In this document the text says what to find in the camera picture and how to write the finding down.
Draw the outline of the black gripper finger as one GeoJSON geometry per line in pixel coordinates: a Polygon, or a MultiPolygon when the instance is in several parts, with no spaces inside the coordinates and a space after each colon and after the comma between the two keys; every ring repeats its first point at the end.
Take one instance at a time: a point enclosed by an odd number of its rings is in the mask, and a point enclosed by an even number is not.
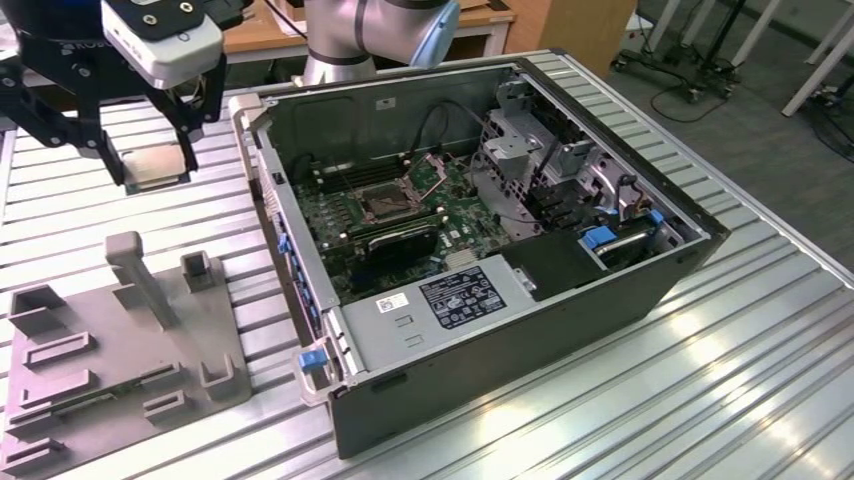
{"type": "Polygon", "coordinates": [[[182,101],[172,89],[146,89],[146,98],[169,121],[184,159],[184,171],[197,170],[192,143],[202,137],[202,125],[220,120],[226,74],[226,57],[220,55],[216,66],[198,77],[193,96],[182,101]]]}
{"type": "Polygon", "coordinates": [[[98,102],[77,100],[77,116],[50,107],[22,81],[22,64],[1,63],[1,114],[49,148],[71,145],[85,158],[98,158],[116,185],[125,180],[124,166],[100,123],[98,102]]]}

